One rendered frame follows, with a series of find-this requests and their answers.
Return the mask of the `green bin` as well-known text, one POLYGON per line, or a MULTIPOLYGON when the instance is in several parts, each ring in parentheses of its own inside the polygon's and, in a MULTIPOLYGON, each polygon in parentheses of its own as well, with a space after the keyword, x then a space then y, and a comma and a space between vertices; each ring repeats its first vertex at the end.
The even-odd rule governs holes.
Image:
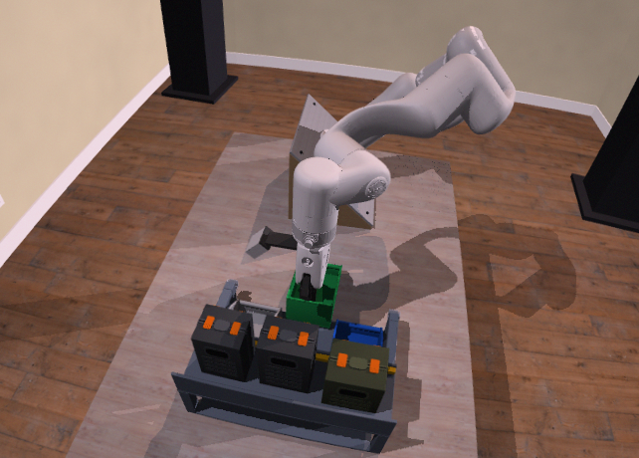
POLYGON ((301 284, 296 283, 295 271, 287 294, 286 319, 330 328, 341 268, 342 265, 327 264, 322 287, 317 289, 317 303, 300 299, 301 284))

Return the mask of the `orange flat bar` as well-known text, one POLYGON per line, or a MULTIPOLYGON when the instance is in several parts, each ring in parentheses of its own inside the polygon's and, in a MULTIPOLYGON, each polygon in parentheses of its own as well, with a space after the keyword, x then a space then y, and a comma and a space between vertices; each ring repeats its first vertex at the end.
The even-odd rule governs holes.
MULTIPOLYGON (((327 362, 328 361, 328 357, 329 357, 329 355, 317 353, 316 360, 327 362)), ((389 374, 395 374, 395 369, 396 369, 395 367, 390 367, 389 366, 388 367, 388 373, 389 374)))

